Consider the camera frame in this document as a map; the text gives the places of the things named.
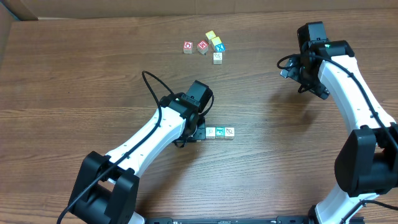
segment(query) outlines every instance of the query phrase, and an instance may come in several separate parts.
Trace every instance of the wood grain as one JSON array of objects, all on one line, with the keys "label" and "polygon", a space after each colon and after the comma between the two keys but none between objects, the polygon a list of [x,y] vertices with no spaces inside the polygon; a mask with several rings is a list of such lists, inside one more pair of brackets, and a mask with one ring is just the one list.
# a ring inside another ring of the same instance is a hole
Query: wood grain
[{"label": "wood grain", "polygon": [[[119,146],[152,116],[141,70],[175,92],[196,79],[209,85],[208,125],[235,127],[236,137],[165,149],[142,176],[140,214],[306,214],[333,187],[347,138],[333,98],[299,95],[275,65],[299,51],[295,32],[311,21],[350,43],[375,97],[398,117],[397,9],[14,23],[0,71],[0,223],[55,223],[82,159]],[[212,29],[228,49],[222,65],[182,53],[184,40],[197,43]],[[397,199],[397,190],[379,197]],[[359,214],[369,223],[398,219],[373,205]],[[81,221],[69,214],[64,223]]]}]

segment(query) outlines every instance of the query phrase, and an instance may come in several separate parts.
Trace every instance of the white robotic arm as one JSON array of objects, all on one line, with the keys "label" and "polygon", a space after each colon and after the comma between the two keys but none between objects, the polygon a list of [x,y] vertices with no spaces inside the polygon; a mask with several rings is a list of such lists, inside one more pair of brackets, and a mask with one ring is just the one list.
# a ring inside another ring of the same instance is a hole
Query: white robotic arm
[{"label": "white robotic arm", "polygon": [[[109,151],[106,155],[111,156],[110,162],[116,162],[124,153],[128,152],[135,146],[142,138],[144,138],[155,126],[159,112],[156,110],[153,117],[146,123],[135,135],[133,135],[125,143]],[[185,119],[180,116],[180,113],[166,107],[162,108],[162,121],[156,131],[142,143],[130,156],[123,160],[119,167],[127,170],[132,168],[137,177],[143,175],[149,164],[168,146],[171,142],[178,139],[185,128]]]},{"label": "white robotic arm", "polygon": [[[380,120],[383,124],[386,127],[389,127],[391,123],[395,123],[394,119],[383,110],[371,93],[359,72],[355,57],[342,55],[334,56],[331,59],[354,73],[355,77],[365,89],[366,94],[376,112],[379,114]],[[369,110],[369,106],[366,104],[357,84],[355,84],[353,79],[350,78],[347,73],[332,63],[323,61],[319,69],[318,77],[321,83],[326,86],[332,95],[344,119],[348,134],[350,134],[352,130],[359,129],[364,125],[367,125],[370,128],[380,128],[380,125],[378,125],[376,120],[373,118]],[[342,218],[345,217],[360,200],[372,200],[376,197],[378,197],[378,194],[376,193],[361,194],[358,197],[350,197],[346,192],[340,189],[338,184],[335,184],[335,187],[326,199],[316,206],[315,212],[320,224],[339,224]]]},{"label": "white robotic arm", "polygon": [[[316,224],[348,223],[363,203],[397,187],[398,161],[391,158],[398,155],[398,126],[371,93],[346,41],[329,41],[322,22],[305,24],[297,37],[301,54],[280,59],[280,74],[299,82],[299,93],[324,100],[331,94],[349,134],[335,162],[337,183],[308,216]],[[377,144],[383,152],[375,152]]]},{"label": "white robotic arm", "polygon": [[[383,110],[365,83],[359,72],[355,57],[341,55],[331,57],[331,59],[354,73],[354,76],[365,89],[366,94],[384,125],[389,127],[391,122],[395,123],[394,119]],[[366,104],[357,84],[355,84],[354,80],[350,78],[347,73],[332,63],[323,61],[319,68],[318,78],[332,95],[344,119],[348,134],[350,134],[352,130],[359,129],[363,125],[368,125],[370,128],[380,128],[380,125],[373,118],[369,106]]]},{"label": "white robotic arm", "polygon": [[[199,81],[195,81],[186,94],[174,95],[171,92],[160,102],[155,97],[159,103],[158,109],[133,137],[105,156],[96,152],[86,156],[76,178],[69,206],[64,211],[69,210],[90,224],[144,224],[144,218],[134,212],[140,177],[171,142],[205,138],[204,115],[211,106],[203,110],[210,98],[213,104],[213,92]],[[113,191],[99,185],[98,180],[112,182]]]}]

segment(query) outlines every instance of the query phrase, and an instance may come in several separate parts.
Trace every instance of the toy block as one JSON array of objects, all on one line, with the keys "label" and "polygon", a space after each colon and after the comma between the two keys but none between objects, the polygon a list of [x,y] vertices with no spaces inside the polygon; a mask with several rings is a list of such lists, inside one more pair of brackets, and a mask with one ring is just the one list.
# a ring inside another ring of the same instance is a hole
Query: toy block
[{"label": "toy block", "polygon": [[192,42],[184,41],[184,53],[185,54],[192,54]]},{"label": "toy block", "polygon": [[201,54],[205,54],[207,51],[209,50],[209,45],[207,44],[207,42],[206,41],[201,41],[199,44],[198,44],[198,51],[201,53]]},{"label": "toy block", "polygon": [[206,138],[215,139],[216,138],[216,128],[206,128]]},{"label": "toy block", "polygon": [[216,34],[212,30],[206,33],[206,40],[208,43],[210,43],[210,41],[215,37],[216,37]]},{"label": "toy block", "polygon": [[223,43],[220,43],[219,45],[216,45],[216,52],[221,53],[225,51],[225,46]]},{"label": "toy block", "polygon": [[219,37],[215,37],[211,40],[210,45],[213,47],[213,50],[215,51],[215,46],[221,44],[221,39]]},{"label": "toy block", "polygon": [[213,64],[221,65],[223,63],[223,53],[213,53]]},{"label": "toy block", "polygon": [[225,137],[225,128],[216,128],[216,138],[224,138]]},{"label": "toy block", "polygon": [[225,128],[225,138],[233,139],[235,137],[235,129],[234,128]]}]

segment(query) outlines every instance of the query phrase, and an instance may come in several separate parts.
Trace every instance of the black cable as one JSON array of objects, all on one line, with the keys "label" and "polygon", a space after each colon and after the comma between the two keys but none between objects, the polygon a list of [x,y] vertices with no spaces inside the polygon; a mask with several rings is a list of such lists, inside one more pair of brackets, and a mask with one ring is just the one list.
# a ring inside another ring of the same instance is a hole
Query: black cable
[{"label": "black cable", "polygon": [[211,104],[210,104],[209,108],[207,108],[207,110],[205,112],[199,114],[200,118],[206,116],[206,114],[209,113],[209,110],[213,106],[213,103],[214,103],[214,95],[211,96]]},{"label": "black cable", "polygon": [[335,62],[335,61],[333,61],[333,60],[331,60],[331,59],[328,59],[328,58],[319,56],[319,55],[306,55],[306,54],[304,54],[304,55],[300,55],[300,54],[288,55],[288,56],[286,56],[286,57],[281,58],[281,59],[277,62],[277,65],[276,65],[276,66],[277,66],[279,69],[289,69],[289,68],[297,67],[297,66],[299,66],[299,64],[291,65],[291,66],[288,66],[288,67],[281,67],[281,66],[280,66],[280,63],[283,62],[283,61],[286,60],[286,59],[290,59],[290,58],[300,58],[300,57],[312,57],[312,58],[317,58],[317,59],[321,59],[321,60],[330,62],[330,63],[332,63],[334,66],[337,66],[337,67],[340,68],[342,71],[344,71],[345,73],[347,73],[348,76],[349,76],[350,78],[352,78],[352,79],[354,80],[355,84],[358,86],[360,92],[361,92],[362,95],[363,95],[363,98],[365,99],[366,104],[367,104],[368,107],[369,107],[369,110],[371,111],[371,113],[372,113],[372,115],[373,115],[373,118],[376,120],[376,122],[380,125],[380,127],[383,129],[383,131],[384,131],[385,134],[387,135],[387,138],[389,139],[390,143],[392,144],[392,147],[395,148],[395,150],[398,152],[398,145],[397,145],[397,143],[395,142],[394,138],[392,137],[392,135],[390,134],[390,132],[388,131],[388,129],[385,127],[385,125],[383,124],[383,122],[380,120],[378,113],[377,113],[377,112],[374,110],[374,108],[373,108],[373,105],[372,105],[372,103],[371,103],[371,101],[370,101],[370,99],[369,99],[369,97],[368,97],[368,94],[366,94],[365,89],[363,88],[363,86],[362,86],[362,84],[359,82],[359,80],[354,76],[354,73],[348,71],[347,68],[345,68],[344,66],[340,65],[339,63],[337,63],[337,62]]},{"label": "black cable", "polygon": [[157,109],[159,111],[159,118],[157,119],[157,122],[154,126],[154,128],[152,128],[152,130],[144,137],[141,139],[141,141],[139,141],[135,146],[133,146],[128,152],[126,152],[122,157],[120,157],[120,159],[118,159],[113,165],[111,165],[110,167],[108,167],[101,175],[99,175],[89,186],[86,187],[85,190],[83,190],[73,201],[72,203],[70,203],[60,214],[60,216],[58,217],[57,220],[57,224],[61,224],[61,221],[63,219],[63,217],[68,213],[68,211],[75,206],[75,204],[77,203],[77,201],[79,201],[79,199],[85,194],[87,193],[91,188],[93,188],[98,181],[100,181],[102,178],[104,178],[109,172],[111,172],[112,170],[114,170],[123,160],[125,160],[125,158],[129,157],[130,154],[132,152],[134,152],[142,143],[144,143],[155,131],[156,129],[160,126],[160,122],[162,121],[162,108],[160,107],[159,104],[159,100],[156,97],[155,92],[153,91],[153,89],[150,87],[147,78],[145,77],[145,74],[148,74],[152,77],[154,77],[157,81],[159,81],[164,87],[166,87],[166,89],[171,92],[171,94],[174,95],[173,91],[164,83],[162,82],[162,80],[160,80],[159,78],[157,78],[155,75],[151,74],[150,72],[147,71],[142,71],[142,78],[144,79],[145,84],[147,85],[150,93],[152,94],[152,96],[155,99],[156,105],[157,105]]},{"label": "black cable", "polygon": [[384,208],[388,208],[388,209],[392,209],[392,210],[398,211],[398,207],[392,206],[392,205],[388,205],[388,204],[386,204],[386,203],[378,202],[378,201],[375,201],[375,200],[360,200],[359,203],[357,203],[357,204],[353,207],[353,209],[351,209],[351,210],[349,211],[349,213],[348,213],[347,215],[345,215],[345,216],[341,219],[340,224],[345,224],[345,223],[347,222],[347,219],[348,219],[350,216],[352,216],[361,206],[364,206],[364,207],[365,207],[367,203],[373,203],[373,204],[375,204],[375,205],[379,205],[379,206],[382,206],[382,207],[384,207]]},{"label": "black cable", "polygon": [[185,144],[187,143],[187,141],[188,141],[188,138],[185,138],[184,142],[182,143],[181,146],[178,145],[177,140],[174,140],[173,143],[174,143],[175,147],[183,148],[183,147],[185,147]]}]

